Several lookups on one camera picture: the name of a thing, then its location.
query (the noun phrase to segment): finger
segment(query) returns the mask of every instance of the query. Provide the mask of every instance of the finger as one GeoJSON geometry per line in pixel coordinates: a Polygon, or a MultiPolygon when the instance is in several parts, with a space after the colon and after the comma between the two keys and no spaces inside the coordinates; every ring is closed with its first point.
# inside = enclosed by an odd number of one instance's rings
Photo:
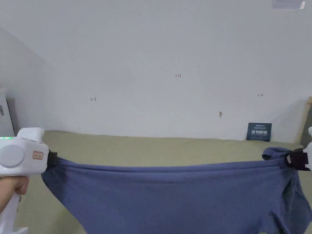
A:
{"type": "Polygon", "coordinates": [[[21,187],[16,188],[15,192],[19,195],[25,195],[27,193],[27,187],[28,187],[28,182],[22,185],[21,187]]]}

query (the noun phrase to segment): fabric fold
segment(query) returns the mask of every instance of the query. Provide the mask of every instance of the fabric fold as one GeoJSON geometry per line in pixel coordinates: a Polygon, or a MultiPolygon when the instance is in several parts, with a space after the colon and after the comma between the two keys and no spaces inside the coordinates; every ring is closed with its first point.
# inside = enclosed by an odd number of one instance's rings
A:
{"type": "Polygon", "coordinates": [[[111,167],[58,158],[42,178],[87,233],[302,234],[312,212],[287,149],[266,161],[111,167]]]}

